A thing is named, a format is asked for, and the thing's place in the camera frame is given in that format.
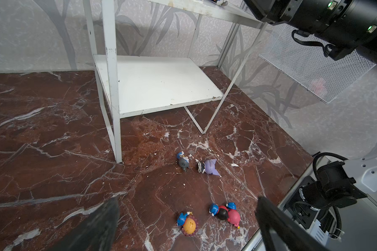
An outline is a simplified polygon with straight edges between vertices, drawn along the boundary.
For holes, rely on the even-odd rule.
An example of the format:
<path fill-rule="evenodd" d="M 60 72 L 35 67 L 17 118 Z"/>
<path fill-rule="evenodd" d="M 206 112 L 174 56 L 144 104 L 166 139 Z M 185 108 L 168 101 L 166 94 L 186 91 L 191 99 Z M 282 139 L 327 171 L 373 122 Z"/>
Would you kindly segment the grey blue penguin toy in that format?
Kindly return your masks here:
<path fill-rule="evenodd" d="M 179 166 L 183 169 L 184 172 L 187 172 L 190 167 L 189 158 L 184 155 L 183 151 L 181 151 L 177 154 L 177 159 Z"/>

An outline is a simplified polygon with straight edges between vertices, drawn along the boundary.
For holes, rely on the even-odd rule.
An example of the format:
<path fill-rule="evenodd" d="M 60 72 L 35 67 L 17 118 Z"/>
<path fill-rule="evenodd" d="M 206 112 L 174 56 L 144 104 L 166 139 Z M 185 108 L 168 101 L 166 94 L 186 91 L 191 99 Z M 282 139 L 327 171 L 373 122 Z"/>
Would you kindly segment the purple hat figure toy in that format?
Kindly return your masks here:
<path fill-rule="evenodd" d="M 210 159 L 204 162 L 196 160 L 198 165 L 198 172 L 201 174 L 221 176 L 220 173 L 216 170 L 217 159 Z"/>

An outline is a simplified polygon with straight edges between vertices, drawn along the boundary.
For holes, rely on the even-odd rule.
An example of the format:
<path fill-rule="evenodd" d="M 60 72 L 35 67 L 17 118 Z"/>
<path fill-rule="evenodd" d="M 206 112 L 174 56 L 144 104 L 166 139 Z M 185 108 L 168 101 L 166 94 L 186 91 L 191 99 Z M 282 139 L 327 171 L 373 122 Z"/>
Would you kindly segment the pink red blue toy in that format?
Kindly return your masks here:
<path fill-rule="evenodd" d="M 226 204 L 226 207 L 228 209 L 227 221 L 237 229 L 240 229 L 240 214 L 237 211 L 236 204 L 234 202 L 229 202 Z"/>

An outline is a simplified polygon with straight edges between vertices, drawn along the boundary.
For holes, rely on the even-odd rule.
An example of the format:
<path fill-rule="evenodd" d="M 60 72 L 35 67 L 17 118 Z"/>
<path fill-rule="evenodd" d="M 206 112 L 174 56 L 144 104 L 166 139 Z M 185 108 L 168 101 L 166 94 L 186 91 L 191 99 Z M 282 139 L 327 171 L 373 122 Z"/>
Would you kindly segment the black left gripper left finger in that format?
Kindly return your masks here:
<path fill-rule="evenodd" d="M 49 250 L 109 251 L 114 242 L 118 220 L 118 200 L 111 198 Z"/>

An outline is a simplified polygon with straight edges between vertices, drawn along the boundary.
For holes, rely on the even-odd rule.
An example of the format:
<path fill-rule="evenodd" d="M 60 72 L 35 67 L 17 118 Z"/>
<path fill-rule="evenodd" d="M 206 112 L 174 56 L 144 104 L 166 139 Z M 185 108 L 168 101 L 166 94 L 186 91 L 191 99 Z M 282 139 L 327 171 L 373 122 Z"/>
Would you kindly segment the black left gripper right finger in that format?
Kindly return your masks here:
<path fill-rule="evenodd" d="M 255 215 L 267 251 L 327 250 L 266 197 L 258 198 Z"/>

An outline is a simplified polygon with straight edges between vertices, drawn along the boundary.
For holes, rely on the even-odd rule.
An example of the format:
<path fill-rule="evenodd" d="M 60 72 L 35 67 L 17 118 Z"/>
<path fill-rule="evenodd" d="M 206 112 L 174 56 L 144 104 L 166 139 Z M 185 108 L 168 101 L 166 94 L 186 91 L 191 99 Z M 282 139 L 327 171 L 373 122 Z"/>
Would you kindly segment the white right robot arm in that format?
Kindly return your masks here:
<path fill-rule="evenodd" d="M 377 65 L 377 1 L 246 1 L 255 18 L 288 24 L 292 39 L 335 61 L 353 51 Z"/>

